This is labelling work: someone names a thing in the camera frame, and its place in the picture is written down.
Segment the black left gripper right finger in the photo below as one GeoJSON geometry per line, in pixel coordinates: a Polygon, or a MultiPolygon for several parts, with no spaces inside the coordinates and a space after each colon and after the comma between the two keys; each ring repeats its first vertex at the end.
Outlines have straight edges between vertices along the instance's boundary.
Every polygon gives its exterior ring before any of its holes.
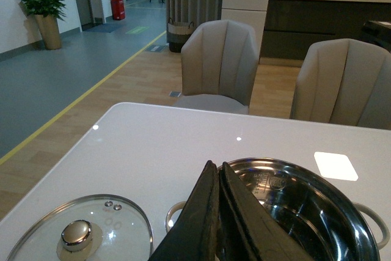
{"type": "Polygon", "coordinates": [[[225,260],[312,260],[259,203],[232,167],[219,171],[225,260]]]}

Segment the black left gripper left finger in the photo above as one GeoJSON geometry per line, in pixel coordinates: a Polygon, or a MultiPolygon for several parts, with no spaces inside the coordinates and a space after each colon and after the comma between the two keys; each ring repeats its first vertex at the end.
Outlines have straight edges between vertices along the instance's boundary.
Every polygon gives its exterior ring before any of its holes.
{"type": "Polygon", "coordinates": [[[217,167],[207,161],[176,223],[150,260],[214,260],[219,219],[217,167]]]}

